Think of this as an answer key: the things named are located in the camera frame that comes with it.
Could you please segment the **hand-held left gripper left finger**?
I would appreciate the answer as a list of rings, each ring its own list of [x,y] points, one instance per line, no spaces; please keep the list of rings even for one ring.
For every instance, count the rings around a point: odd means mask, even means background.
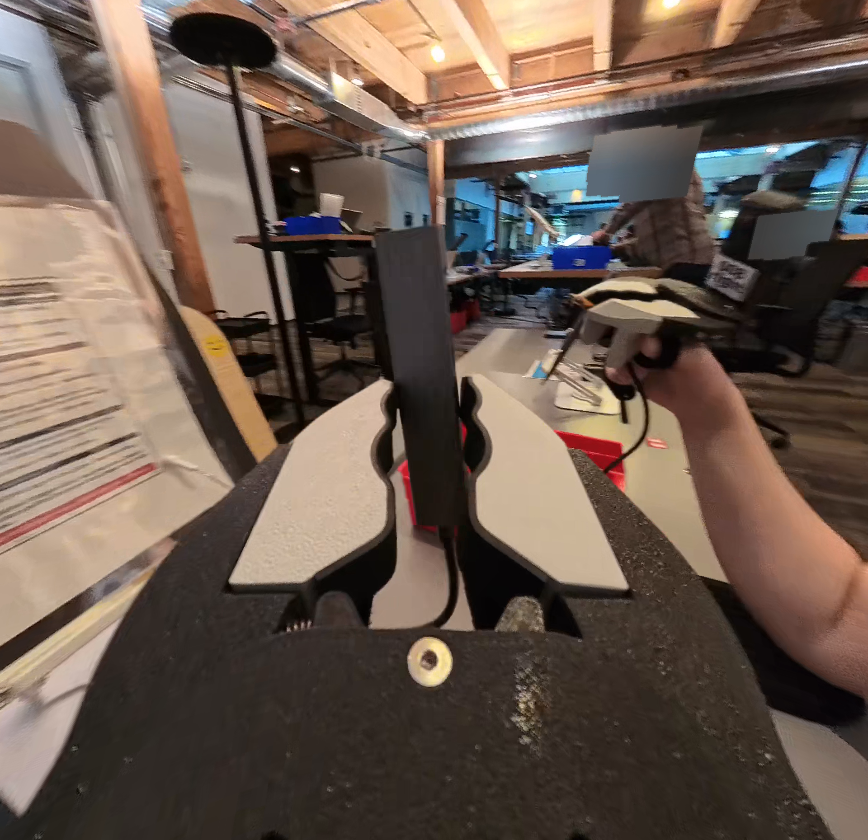
[[[375,597],[396,568],[395,420],[393,382],[379,379],[299,434],[230,574],[234,591]]]

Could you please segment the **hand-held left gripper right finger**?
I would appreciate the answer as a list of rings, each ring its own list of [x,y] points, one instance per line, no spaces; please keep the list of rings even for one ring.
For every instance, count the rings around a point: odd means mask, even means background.
[[[570,450],[489,378],[462,378],[469,514],[477,533],[545,587],[615,596],[628,583]]]

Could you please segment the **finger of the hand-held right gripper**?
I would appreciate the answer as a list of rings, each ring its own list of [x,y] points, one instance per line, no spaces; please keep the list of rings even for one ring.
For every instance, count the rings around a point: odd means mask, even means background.
[[[585,297],[656,297],[670,281],[667,278],[622,277],[608,279],[585,289]]]
[[[592,305],[582,324],[699,324],[700,316],[668,300],[639,300],[610,297]]]

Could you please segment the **red plastic bin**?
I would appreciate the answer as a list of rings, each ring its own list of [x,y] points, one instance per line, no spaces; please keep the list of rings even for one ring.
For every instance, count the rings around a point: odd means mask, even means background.
[[[613,462],[618,456],[623,454],[623,445],[621,443],[602,439],[596,436],[586,436],[571,432],[556,431],[563,444],[571,451],[581,451],[586,454],[592,463],[600,470],[613,465]],[[409,506],[411,525],[422,530],[434,532],[435,528],[427,525],[420,525],[417,521],[415,505],[413,500],[413,491],[411,487],[410,472],[407,461],[398,467],[398,474],[401,476],[406,491],[406,499]],[[607,473],[609,480],[615,487],[622,492],[626,492],[626,475],[624,465],[613,466],[611,471]]]

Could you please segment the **black usb hub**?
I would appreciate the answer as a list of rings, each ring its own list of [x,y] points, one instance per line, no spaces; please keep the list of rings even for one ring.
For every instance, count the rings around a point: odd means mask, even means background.
[[[454,530],[467,503],[443,228],[384,233],[376,255],[416,523]]]

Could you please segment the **person's right forearm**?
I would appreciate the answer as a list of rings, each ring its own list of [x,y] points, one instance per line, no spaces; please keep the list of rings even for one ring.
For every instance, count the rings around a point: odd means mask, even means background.
[[[866,562],[790,483],[741,396],[721,407],[679,424],[722,569],[791,659],[866,698]]]

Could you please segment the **person's right hand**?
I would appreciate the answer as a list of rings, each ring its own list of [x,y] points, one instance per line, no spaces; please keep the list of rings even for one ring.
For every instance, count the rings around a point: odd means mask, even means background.
[[[638,361],[659,361],[658,338],[646,337],[640,348],[631,369],[609,369],[607,376],[616,383],[639,382],[650,401],[673,414],[683,436],[711,438],[749,424],[751,414],[743,396],[704,344],[682,346],[667,369]]]

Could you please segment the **long wooden desk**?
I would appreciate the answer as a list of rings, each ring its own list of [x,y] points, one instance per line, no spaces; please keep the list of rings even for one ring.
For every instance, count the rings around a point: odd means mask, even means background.
[[[622,260],[612,256],[608,267],[604,270],[554,270],[551,258],[524,260],[501,269],[497,279],[512,292],[527,292],[537,294],[540,290],[548,290],[540,300],[542,318],[548,328],[559,331],[563,328],[561,316],[568,298],[578,293],[582,288],[627,276],[655,278],[660,275],[656,267],[629,267]]]

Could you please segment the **black office chair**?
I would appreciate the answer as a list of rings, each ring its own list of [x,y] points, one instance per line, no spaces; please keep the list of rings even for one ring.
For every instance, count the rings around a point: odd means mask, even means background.
[[[377,367],[372,359],[360,359],[349,354],[356,350],[362,335],[373,334],[366,306],[358,307],[359,300],[366,301],[365,286],[362,277],[351,279],[338,273],[327,256],[318,256],[316,262],[311,263],[307,335],[340,350],[339,357],[314,370],[318,382],[345,375],[353,378],[361,390],[366,385],[365,373]]]
[[[810,244],[806,261],[777,292],[772,304],[755,304],[743,336],[711,347],[730,375],[800,379],[811,369],[820,319],[829,304],[866,264],[867,240]]]

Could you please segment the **silver laptop stand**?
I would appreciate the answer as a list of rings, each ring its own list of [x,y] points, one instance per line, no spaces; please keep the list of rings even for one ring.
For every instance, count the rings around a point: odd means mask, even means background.
[[[601,362],[564,358],[553,376],[557,380],[554,404],[565,412],[616,415],[622,410],[605,379]]]

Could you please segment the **black rolling cart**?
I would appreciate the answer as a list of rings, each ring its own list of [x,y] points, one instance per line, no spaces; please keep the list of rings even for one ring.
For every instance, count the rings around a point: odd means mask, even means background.
[[[277,348],[272,322],[266,311],[231,315],[224,310],[211,314],[212,320],[227,340],[243,375],[251,383],[257,400],[272,399],[263,390],[263,379],[278,371]]]

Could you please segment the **tall wooden-top table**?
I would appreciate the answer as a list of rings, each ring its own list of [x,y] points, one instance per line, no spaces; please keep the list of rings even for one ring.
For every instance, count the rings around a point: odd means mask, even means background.
[[[259,249],[257,235],[237,236],[236,244]],[[314,370],[339,357],[340,350],[331,344],[312,339],[307,335],[306,321],[311,299],[308,296],[308,276],[312,262],[318,256],[327,256],[331,260],[339,258],[356,258],[363,265],[362,278],[366,284],[366,301],[359,300],[358,307],[366,306],[366,312],[373,324],[373,334],[362,335],[357,341],[356,350],[349,354],[360,359],[372,359],[377,369],[386,376],[391,373],[389,349],[385,341],[385,322],[383,316],[382,293],[378,281],[378,265],[375,240],[365,235],[328,235],[314,237],[270,236],[273,255],[281,253],[287,271],[288,286],[291,293],[298,348],[295,354],[300,361],[304,379],[307,401],[310,405],[320,408],[330,408],[336,405],[336,399],[325,398],[320,392],[320,385],[315,378]]]

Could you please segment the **clear plastic document sleeve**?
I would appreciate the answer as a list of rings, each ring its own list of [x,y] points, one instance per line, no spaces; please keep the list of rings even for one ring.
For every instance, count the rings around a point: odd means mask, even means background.
[[[2,197],[1,639],[12,646],[233,481],[99,206]]]

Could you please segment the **black floor lamp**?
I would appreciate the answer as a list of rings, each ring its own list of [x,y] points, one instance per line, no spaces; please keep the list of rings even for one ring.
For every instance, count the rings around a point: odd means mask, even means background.
[[[283,441],[290,434],[298,434],[305,429],[304,401],[295,373],[292,349],[288,337],[288,321],[279,288],[276,265],[272,252],[270,235],[266,224],[266,214],[259,186],[258,175],[248,135],[244,105],[241,99],[239,70],[258,70],[267,68],[275,60],[277,46],[273,38],[260,26],[247,19],[211,11],[195,11],[174,19],[169,28],[171,44],[184,57],[197,65],[220,67],[226,75],[245,175],[255,211],[258,229],[259,248],[263,254],[268,286],[273,301],[278,341],[286,366],[286,376],[290,386],[294,421],[280,430]]]

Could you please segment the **wooden post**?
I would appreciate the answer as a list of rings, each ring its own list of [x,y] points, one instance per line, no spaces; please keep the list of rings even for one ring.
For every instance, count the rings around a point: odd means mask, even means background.
[[[179,301],[215,310],[207,266],[140,0],[89,0],[117,96],[142,169],[162,247],[171,255]]]

